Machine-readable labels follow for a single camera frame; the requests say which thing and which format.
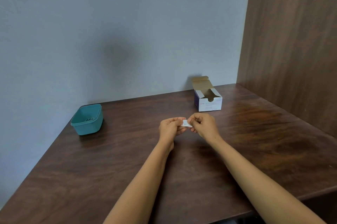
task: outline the small white sachet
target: small white sachet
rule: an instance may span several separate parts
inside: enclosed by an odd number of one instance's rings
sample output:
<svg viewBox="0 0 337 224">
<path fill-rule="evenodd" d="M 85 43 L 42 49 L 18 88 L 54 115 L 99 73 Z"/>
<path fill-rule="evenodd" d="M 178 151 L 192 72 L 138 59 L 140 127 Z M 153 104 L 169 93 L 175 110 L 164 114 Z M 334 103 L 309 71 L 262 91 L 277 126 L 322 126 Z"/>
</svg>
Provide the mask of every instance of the small white sachet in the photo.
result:
<svg viewBox="0 0 337 224">
<path fill-rule="evenodd" d="M 183 120 L 183 124 L 181 126 L 192 127 L 190 124 L 188 124 L 187 119 Z"/>
</svg>

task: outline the person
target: person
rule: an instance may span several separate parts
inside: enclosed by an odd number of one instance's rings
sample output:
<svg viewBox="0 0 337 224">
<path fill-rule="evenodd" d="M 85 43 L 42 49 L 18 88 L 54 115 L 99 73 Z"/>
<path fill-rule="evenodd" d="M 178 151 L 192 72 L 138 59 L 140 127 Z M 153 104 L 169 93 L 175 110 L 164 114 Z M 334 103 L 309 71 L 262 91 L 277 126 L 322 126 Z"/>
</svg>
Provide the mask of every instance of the person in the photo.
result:
<svg viewBox="0 0 337 224">
<path fill-rule="evenodd" d="M 215 119 L 194 113 L 183 127 L 184 117 L 163 120 L 159 140 L 137 175 L 122 193 L 103 224 L 148 223 L 166 159 L 173 150 L 174 138 L 187 129 L 198 133 L 223 159 L 224 164 L 263 220 L 269 223 L 325 223 L 314 212 L 269 178 L 219 135 Z"/>
</svg>

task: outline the teal basket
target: teal basket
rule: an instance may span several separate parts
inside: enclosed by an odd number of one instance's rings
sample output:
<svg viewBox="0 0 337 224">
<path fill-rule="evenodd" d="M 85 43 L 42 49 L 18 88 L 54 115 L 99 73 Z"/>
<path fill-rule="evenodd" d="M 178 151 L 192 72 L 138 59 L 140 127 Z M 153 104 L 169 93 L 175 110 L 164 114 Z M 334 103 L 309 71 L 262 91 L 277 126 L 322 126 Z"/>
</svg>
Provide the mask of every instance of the teal basket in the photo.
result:
<svg viewBox="0 0 337 224">
<path fill-rule="evenodd" d="M 70 124 L 78 135 L 92 134 L 99 131 L 103 122 L 102 106 L 92 104 L 79 108 Z"/>
</svg>

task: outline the open box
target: open box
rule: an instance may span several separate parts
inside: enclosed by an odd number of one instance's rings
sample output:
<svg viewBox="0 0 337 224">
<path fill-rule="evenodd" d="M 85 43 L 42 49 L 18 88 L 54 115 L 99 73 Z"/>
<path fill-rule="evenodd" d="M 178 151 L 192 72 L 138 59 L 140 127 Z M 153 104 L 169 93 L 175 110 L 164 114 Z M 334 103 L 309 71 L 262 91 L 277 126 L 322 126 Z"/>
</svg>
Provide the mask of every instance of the open box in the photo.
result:
<svg viewBox="0 0 337 224">
<path fill-rule="evenodd" d="M 222 96 L 213 87 L 208 76 L 193 77 L 194 103 L 198 111 L 221 110 Z"/>
</svg>

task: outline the wall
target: wall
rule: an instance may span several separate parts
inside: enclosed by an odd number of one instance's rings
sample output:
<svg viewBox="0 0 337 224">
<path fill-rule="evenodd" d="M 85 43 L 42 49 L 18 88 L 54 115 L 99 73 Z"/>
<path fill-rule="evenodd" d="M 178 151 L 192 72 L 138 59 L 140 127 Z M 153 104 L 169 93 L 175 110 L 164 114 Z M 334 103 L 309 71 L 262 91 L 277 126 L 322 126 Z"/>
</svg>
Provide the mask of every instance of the wall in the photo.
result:
<svg viewBox="0 0 337 224">
<path fill-rule="evenodd" d="M 237 82 L 337 137 L 336 0 L 249 0 Z"/>
<path fill-rule="evenodd" d="M 0 207 L 79 106 L 236 81 L 247 0 L 0 5 Z"/>
</svg>

